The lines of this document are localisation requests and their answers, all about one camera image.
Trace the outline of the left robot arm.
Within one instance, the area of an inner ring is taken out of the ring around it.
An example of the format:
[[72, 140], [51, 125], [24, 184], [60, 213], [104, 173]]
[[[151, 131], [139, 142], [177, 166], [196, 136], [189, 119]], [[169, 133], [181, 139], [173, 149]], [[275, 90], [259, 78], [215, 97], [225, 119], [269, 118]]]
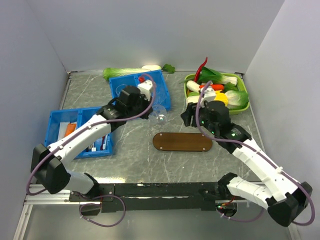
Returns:
[[147, 119], [153, 111], [155, 96], [156, 85], [151, 80], [126, 86], [118, 97], [102, 106], [71, 134], [49, 146], [37, 145], [32, 154], [31, 176], [52, 195], [70, 190], [80, 193], [87, 201], [95, 200], [101, 194], [97, 180], [88, 173], [67, 170], [66, 164], [127, 121]]

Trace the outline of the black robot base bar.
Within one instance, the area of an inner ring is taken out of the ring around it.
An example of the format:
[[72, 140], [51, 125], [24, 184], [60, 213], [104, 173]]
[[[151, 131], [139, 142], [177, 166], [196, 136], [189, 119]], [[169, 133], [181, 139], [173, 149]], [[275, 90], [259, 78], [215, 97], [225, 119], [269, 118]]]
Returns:
[[233, 199], [225, 190], [219, 190], [217, 182], [102, 183], [98, 199], [72, 193], [69, 201], [100, 204], [102, 213], [115, 213], [123, 207], [126, 211], [215, 211], [218, 203]]

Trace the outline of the clear faceted plastic cup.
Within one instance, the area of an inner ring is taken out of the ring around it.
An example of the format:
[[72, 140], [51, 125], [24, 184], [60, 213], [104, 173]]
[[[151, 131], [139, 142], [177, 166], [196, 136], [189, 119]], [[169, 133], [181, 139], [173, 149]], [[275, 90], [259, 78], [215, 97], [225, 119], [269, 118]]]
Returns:
[[150, 123], [154, 125], [165, 125], [167, 123], [167, 110], [162, 105], [154, 105], [153, 112], [149, 115]]

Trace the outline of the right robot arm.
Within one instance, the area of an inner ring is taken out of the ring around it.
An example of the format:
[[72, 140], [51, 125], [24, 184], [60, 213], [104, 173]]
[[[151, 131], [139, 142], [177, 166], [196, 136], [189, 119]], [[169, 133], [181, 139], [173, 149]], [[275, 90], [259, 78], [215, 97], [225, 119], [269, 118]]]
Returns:
[[306, 225], [314, 221], [311, 185], [297, 181], [276, 165], [243, 127], [231, 121], [223, 102], [205, 101], [202, 105], [191, 102], [180, 116], [185, 126], [209, 131], [208, 138], [242, 161], [262, 182], [258, 185], [227, 173], [218, 182], [218, 193], [223, 199], [236, 196], [249, 200], [266, 209], [283, 227], [295, 224], [295, 219], [310, 206], [311, 218]]

